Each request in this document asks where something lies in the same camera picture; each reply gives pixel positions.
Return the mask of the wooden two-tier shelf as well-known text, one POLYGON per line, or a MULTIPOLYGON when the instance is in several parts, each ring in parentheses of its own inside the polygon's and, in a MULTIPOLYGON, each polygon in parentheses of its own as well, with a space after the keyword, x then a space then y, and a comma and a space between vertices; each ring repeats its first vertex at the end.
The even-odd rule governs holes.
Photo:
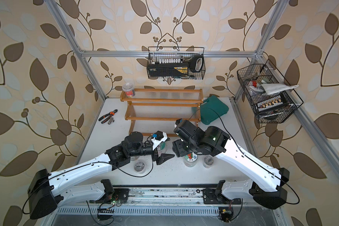
POLYGON ((131 134, 137 121, 187 119, 198 127, 204 98, 202 89, 135 89, 135 96, 130 98, 122 92, 120 100, 128 104, 124 118, 131 122, 131 134))

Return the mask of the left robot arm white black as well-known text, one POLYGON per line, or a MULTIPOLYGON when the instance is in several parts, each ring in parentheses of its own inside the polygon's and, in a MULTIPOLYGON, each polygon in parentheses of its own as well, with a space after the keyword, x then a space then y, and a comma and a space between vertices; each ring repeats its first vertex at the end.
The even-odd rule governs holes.
POLYGON ((29 206, 30 219, 43 218, 68 203, 109 201, 115 193, 109 179, 87 186, 81 186, 80 183, 118 170, 129 164, 134 156, 148 155, 152 162, 161 165, 174 157, 173 154, 158 154, 157 147, 167 140, 166 133, 158 131, 150 141, 144 142, 142 133, 133 132, 120 144, 82 164, 52 173, 46 169, 38 171, 28 188, 28 199, 25 202, 29 206))

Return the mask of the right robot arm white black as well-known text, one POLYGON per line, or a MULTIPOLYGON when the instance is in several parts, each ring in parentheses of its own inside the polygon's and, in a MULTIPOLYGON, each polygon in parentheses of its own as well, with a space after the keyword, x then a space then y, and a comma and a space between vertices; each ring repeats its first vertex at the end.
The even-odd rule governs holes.
POLYGON ((246 181, 220 181, 217 193, 229 200, 252 198, 259 205, 275 210, 287 203, 288 192, 283 186, 290 173, 285 168, 273 168, 240 147, 234 138, 218 127, 209 126, 205 131, 190 121, 179 119, 174 133, 173 151, 177 157, 190 153, 210 155, 237 168, 249 177, 246 181))

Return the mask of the clear seed jar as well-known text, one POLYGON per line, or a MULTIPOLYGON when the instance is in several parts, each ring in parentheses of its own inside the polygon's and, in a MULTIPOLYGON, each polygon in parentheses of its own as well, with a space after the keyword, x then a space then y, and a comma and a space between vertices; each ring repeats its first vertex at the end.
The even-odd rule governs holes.
POLYGON ((214 165, 214 159, 212 156, 207 155, 203 158, 202 164, 204 168, 211 168, 214 165))
POLYGON ((134 171, 136 173, 143 174, 143 173, 145 173, 146 168, 147 168, 147 165, 146 165, 146 163, 144 161, 139 160, 139 161, 135 162, 134 171))
POLYGON ((135 86, 132 83, 126 83, 122 86, 122 91, 128 98, 132 98, 135 96, 135 86))

